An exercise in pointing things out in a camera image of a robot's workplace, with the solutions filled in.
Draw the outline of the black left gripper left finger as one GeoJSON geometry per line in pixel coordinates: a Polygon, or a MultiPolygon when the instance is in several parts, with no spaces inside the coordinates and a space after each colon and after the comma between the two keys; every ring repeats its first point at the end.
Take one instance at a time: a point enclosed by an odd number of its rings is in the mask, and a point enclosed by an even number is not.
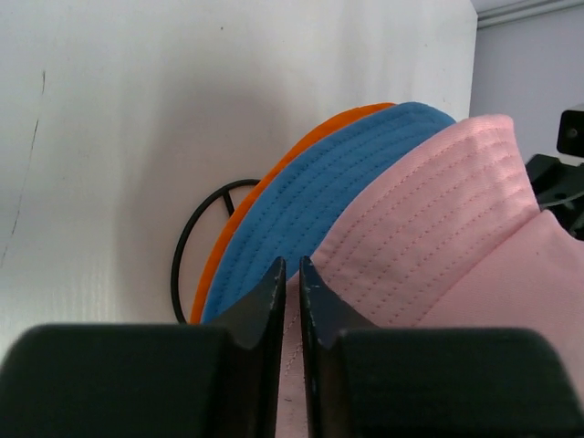
{"type": "Polygon", "coordinates": [[[1,365],[4,437],[271,437],[286,264],[200,325],[46,324],[1,365]]]}

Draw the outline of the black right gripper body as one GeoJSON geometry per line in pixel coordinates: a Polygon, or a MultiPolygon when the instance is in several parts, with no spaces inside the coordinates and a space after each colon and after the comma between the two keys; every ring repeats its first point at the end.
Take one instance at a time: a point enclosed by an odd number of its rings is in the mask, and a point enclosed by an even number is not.
{"type": "Polygon", "coordinates": [[[527,175],[541,210],[548,210],[573,237],[583,239],[583,105],[562,112],[557,152],[580,159],[565,163],[559,157],[534,155],[526,164],[527,175]]]}

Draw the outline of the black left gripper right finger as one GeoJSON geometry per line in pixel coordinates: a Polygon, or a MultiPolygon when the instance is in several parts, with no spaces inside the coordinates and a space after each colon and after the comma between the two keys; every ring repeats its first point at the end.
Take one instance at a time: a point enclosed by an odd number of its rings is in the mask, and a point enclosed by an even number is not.
{"type": "Polygon", "coordinates": [[[312,437],[580,437],[583,407],[524,328],[380,328],[299,268],[312,437]]]}

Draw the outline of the pink bucket hat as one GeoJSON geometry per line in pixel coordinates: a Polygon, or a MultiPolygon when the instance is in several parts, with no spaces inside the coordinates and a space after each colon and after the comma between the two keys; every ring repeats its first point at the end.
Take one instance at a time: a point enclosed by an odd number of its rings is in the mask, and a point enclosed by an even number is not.
{"type": "MultiPolygon", "coordinates": [[[[530,329],[583,407],[583,244],[541,210],[512,120],[458,122],[367,186],[311,255],[383,329],[530,329]]],[[[276,436],[308,433],[299,271],[289,280],[276,436]]]]}

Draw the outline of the blue bucket hat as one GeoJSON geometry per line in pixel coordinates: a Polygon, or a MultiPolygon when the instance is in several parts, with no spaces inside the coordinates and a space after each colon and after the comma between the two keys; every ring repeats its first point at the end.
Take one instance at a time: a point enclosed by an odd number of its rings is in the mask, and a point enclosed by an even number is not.
{"type": "Polygon", "coordinates": [[[274,206],[246,217],[226,250],[201,322],[244,296],[279,256],[295,266],[310,256],[353,199],[401,157],[454,124],[420,102],[394,104],[314,144],[282,171],[274,206]]]}

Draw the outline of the orange bucket hat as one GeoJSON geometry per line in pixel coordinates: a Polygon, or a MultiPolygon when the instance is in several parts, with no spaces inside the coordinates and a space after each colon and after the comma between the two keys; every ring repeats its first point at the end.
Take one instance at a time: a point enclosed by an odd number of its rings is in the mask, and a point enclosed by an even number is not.
{"type": "MultiPolygon", "coordinates": [[[[231,213],[226,226],[214,244],[196,288],[191,314],[187,318],[189,323],[197,324],[201,322],[205,305],[211,292],[211,286],[218,269],[222,262],[227,263],[226,250],[235,239],[236,232],[240,226],[249,223],[246,221],[246,217],[253,214],[251,216],[253,220],[260,220],[263,209],[276,204],[276,201],[272,198],[275,198],[276,192],[282,188],[284,182],[284,178],[281,175],[282,171],[314,144],[323,141],[337,131],[345,129],[358,120],[367,118],[376,112],[386,110],[393,106],[394,103],[389,102],[361,106],[341,112],[329,120],[324,121],[307,133],[262,180],[255,184],[251,192],[231,213]]],[[[243,232],[241,230],[238,236],[242,236],[243,232]]]]}

